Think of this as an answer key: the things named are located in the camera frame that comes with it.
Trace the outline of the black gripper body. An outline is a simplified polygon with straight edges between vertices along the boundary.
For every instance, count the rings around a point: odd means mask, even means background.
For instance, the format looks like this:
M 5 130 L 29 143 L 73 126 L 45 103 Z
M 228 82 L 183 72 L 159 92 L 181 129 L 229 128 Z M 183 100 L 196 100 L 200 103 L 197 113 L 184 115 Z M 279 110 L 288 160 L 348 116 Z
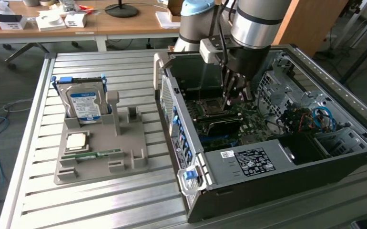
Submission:
M 227 68 L 252 80 L 265 61 L 271 46 L 261 49 L 237 47 L 228 50 Z

